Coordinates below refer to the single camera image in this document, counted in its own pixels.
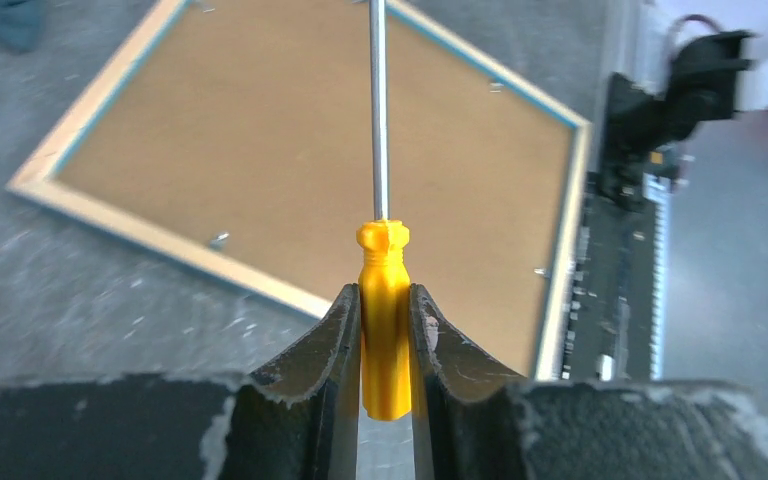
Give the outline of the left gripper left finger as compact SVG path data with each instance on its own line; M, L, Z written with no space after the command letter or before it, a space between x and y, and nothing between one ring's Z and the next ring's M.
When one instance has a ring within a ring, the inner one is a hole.
M352 479L360 295L250 373L25 377L0 385L0 479Z

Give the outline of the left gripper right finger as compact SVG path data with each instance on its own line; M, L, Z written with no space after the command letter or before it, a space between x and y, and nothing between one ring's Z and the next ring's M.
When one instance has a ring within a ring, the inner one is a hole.
M768 414L722 381L525 378L410 289L419 479L768 479Z

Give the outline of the yellow handled screwdriver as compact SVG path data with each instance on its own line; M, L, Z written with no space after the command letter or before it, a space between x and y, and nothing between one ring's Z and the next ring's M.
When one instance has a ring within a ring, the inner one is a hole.
M358 283L362 300L363 406L378 421L411 411L407 296L404 265L407 227L390 218L387 91L387 14L384 1L370 1L373 220L357 231L363 250Z

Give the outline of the blue picture frame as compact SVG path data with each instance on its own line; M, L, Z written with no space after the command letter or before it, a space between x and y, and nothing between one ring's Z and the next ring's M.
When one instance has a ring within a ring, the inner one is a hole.
M554 378L590 124L412 5L388 11L410 277L502 363ZM320 318L373 213L367 15L160 1L8 187Z

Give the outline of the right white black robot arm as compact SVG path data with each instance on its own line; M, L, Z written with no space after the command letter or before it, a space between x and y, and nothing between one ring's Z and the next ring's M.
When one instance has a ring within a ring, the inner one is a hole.
M768 109L768 34L716 28L676 46L691 19L668 30L658 91L619 72L608 83L598 189L626 210L643 198L652 152L688 139L702 122Z

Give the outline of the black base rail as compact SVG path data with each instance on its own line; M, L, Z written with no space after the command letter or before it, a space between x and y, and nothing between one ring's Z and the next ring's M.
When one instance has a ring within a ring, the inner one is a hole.
M619 379L659 375L656 213L656 204L649 200L638 211L624 210L600 195L595 173L587 175L563 379L597 378L605 356L614 359Z

